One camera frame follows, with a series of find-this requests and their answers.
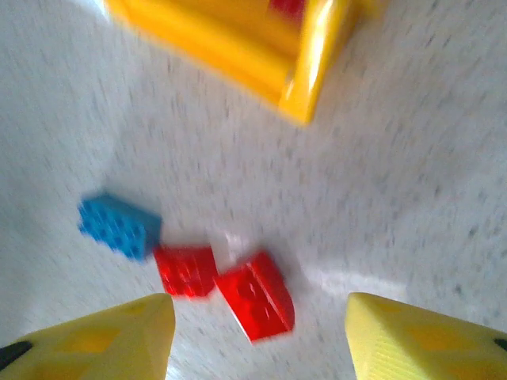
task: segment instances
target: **red toy brick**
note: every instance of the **red toy brick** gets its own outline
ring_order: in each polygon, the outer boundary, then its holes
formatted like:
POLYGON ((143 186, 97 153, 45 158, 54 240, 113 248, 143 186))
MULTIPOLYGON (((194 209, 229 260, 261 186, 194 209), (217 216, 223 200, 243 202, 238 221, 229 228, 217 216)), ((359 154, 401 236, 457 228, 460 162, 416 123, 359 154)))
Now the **red toy brick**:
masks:
POLYGON ((212 247, 159 246, 154 250, 162 285, 170 295, 205 297, 215 287, 212 247))
POLYGON ((304 6, 306 0, 271 0, 269 8, 282 13, 286 18, 297 21, 303 20, 304 6))
POLYGON ((250 341, 294 328, 291 295, 267 252, 260 251, 215 282, 250 341))

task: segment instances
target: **blue lego brick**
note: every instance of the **blue lego brick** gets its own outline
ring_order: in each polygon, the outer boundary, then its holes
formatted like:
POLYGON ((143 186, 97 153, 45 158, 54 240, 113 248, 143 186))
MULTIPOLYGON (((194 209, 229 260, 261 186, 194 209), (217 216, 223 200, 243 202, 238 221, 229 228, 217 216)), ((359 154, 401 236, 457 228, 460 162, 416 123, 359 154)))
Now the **blue lego brick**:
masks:
POLYGON ((79 230, 128 259, 142 261, 160 242, 162 218, 116 196, 103 193, 79 206, 79 230))

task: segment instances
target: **yellow toy piece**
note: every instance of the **yellow toy piece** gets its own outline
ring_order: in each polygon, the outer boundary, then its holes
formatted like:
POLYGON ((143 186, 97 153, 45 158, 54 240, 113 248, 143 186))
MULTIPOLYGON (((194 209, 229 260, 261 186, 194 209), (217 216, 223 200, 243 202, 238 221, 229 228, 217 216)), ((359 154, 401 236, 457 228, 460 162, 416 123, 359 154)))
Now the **yellow toy piece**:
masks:
POLYGON ((371 294, 349 296, 358 380, 506 380, 507 334, 371 294))
POLYGON ((306 0, 302 25, 270 0, 105 0, 113 16, 254 91, 299 124, 311 121, 324 73, 361 13, 386 0, 306 0))
POLYGON ((173 301, 153 294, 20 338, 33 347, 0 380, 161 380, 174 335, 173 301))

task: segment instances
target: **white speckled floor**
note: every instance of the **white speckled floor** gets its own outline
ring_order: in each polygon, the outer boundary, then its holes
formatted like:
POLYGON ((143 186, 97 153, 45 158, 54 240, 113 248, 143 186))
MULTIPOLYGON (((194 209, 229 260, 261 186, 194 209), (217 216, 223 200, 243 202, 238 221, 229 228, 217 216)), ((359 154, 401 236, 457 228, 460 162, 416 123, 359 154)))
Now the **white speckled floor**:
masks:
POLYGON ((79 234, 103 185, 288 278, 295 333, 253 347, 217 294, 176 301, 169 379, 352 379, 350 291, 507 331, 506 33, 504 0, 393 0, 298 131, 75 4, 4 0, 0 344, 162 291, 79 234))

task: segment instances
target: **toy block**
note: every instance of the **toy block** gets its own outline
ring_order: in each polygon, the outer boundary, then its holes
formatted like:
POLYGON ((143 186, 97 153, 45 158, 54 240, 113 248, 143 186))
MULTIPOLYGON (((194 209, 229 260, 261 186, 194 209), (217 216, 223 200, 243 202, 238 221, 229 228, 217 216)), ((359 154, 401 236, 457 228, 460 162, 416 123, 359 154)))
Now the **toy block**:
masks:
POLYGON ((372 294, 345 316, 358 380, 506 380, 507 334, 372 294))
POLYGON ((294 328, 291 295, 267 252, 260 251, 215 282, 251 342, 294 328))
POLYGON ((174 326, 171 297, 149 295, 0 349, 0 380, 162 380, 174 326))
POLYGON ((79 214, 82 234, 121 251, 131 260, 144 260, 160 240, 160 216, 108 193, 85 198, 79 214))
POLYGON ((215 288, 212 247, 159 246, 154 250, 162 285, 170 295, 206 297, 215 288))
POLYGON ((301 127, 360 15, 386 0, 105 0, 113 17, 250 90, 301 127))

